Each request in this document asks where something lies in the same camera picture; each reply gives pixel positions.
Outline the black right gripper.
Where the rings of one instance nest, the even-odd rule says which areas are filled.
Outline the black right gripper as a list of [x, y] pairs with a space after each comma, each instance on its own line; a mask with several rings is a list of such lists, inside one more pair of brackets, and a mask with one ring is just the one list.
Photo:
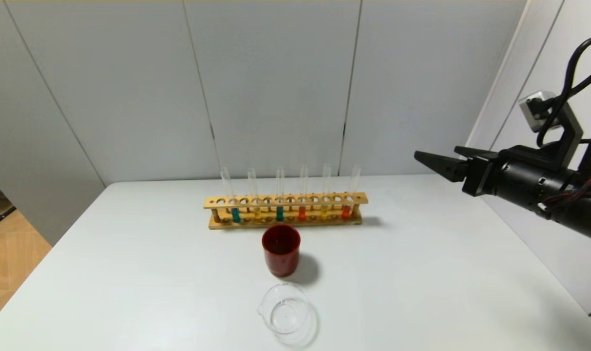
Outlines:
[[535, 214], [539, 207], [539, 180], [546, 170], [489, 150], [465, 146], [454, 147], [454, 153], [466, 160], [415, 151], [414, 158], [450, 182], [464, 182], [462, 191], [473, 197], [491, 195]]

